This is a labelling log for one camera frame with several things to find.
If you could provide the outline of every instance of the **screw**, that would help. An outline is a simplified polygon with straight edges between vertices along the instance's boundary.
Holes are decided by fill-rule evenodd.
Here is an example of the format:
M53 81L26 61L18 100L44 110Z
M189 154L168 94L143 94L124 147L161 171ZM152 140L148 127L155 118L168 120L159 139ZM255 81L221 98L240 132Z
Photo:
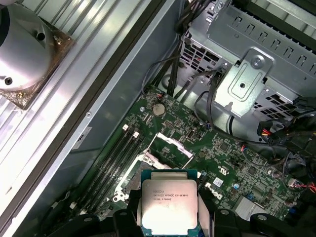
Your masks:
M218 8L218 9L222 9L223 6L224 6L224 3L221 1L221 2L218 4L217 8Z
M254 62L253 65L254 66L258 66L261 63L261 60L259 58L257 58Z
M228 211L228 210L221 210L221 213L222 213L223 215L228 215L228 214L229 214L229 211Z
M54 39L56 40L58 45L61 45L61 39L58 38L57 36L54 36Z
M267 217L264 216L264 215L258 215L257 217L258 217L258 219L261 220L261 221L266 221L266 220L267 220Z

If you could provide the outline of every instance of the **silver metal cover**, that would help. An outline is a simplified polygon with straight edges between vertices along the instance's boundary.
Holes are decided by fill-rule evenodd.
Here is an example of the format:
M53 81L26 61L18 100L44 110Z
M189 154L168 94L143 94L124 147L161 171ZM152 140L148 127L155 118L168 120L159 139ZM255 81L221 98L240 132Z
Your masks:
M253 214L257 213L266 213L264 209L259 207L257 204L248 200L244 196L240 196L238 201L236 202L233 210L240 216L242 219L249 221L250 217Z
M145 180L142 185L142 225L153 235L187 235L198 224L197 183L194 180Z

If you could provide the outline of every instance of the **metal bracket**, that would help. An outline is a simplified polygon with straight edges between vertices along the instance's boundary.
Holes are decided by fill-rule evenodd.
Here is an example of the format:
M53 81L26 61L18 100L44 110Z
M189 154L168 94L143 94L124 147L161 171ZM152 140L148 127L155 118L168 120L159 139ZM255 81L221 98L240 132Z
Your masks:
M264 89L264 78L273 65L271 58L251 49L240 65L234 65L219 85L215 102L241 117L248 113Z

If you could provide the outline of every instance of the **dimm slot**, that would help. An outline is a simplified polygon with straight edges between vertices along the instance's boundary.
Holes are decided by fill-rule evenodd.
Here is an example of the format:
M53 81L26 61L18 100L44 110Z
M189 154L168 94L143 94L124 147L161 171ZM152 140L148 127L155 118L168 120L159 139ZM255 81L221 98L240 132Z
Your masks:
M102 187L106 184L109 175L111 175L113 173L113 171L115 171L118 166L120 165L120 163L122 162L122 160L125 157L126 152L128 152L130 146L132 146L132 144L135 142L135 138L133 136L131 136L128 140L128 142L125 144L125 146L121 149L120 153L118 154L118 156L116 157L116 162L114 164L111 165L111 167L109 169L107 169L107 173L103 176L101 183L99 183L96 187L96 189L94 190L94 192L92 192L91 196L92 199L90 199L87 204L86 207L88 209L90 209L90 205L95 201L95 199L98 197L99 193L102 191Z

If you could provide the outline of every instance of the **chip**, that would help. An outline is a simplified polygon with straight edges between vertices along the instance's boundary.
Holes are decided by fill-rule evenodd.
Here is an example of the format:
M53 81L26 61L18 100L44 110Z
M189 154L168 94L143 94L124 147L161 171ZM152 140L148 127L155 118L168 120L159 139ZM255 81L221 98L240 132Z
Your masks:
M253 166L248 169L248 173L251 175L254 175L256 172L257 172L257 169Z
M153 235L187 235L198 225L194 180L147 179L142 184L142 225Z
M228 150L229 145L226 142L223 142L220 146L219 149L221 149L223 152L226 152Z

